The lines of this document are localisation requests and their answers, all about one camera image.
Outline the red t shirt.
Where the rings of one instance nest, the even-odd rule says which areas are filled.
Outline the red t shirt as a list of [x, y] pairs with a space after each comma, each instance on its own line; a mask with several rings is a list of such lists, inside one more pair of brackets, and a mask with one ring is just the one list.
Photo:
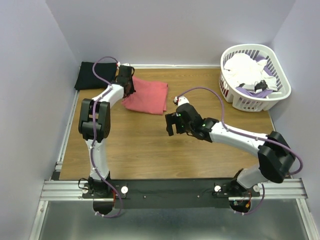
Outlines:
[[130, 111], [162, 115], [167, 111], [169, 86], [166, 82], [147, 81], [133, 77], [135, 92], [126, 97], [121, 104]]

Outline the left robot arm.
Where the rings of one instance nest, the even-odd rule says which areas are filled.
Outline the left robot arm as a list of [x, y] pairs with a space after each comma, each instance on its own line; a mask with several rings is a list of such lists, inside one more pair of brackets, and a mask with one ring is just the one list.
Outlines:
[[110, 170], [106, 151], [106, 140], [111, 131], [111, 108], [135, 92], [134, 67], [128, 63], [118, 63], [117, 67], [118, 75], [107, 84], [102, 93], [82, 100], [78, 122], [78, 131], [85, 140], [90, 160], [90, 173], [85, 190], [101, 198], [107, 197], [112, 191], [107, 182]]

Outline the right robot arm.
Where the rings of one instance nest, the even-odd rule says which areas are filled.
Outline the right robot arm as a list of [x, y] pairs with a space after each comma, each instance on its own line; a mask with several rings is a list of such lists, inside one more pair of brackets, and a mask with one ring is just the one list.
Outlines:
[[187, 134], [201, 141], [235, 147], [258, 159], [256, 165], [240, 169], [230, 182], [216, 186], [217, 195], [235, 198], [253, 193], [257, 196], [265, 183], [285, 183], [295, 161], [280, 133], [254, 133], [226, 125], [215, 118], [203, 118], [189, 103], [180, 104], [175, 112], [167, 113], [165, 122], [169, 136]]

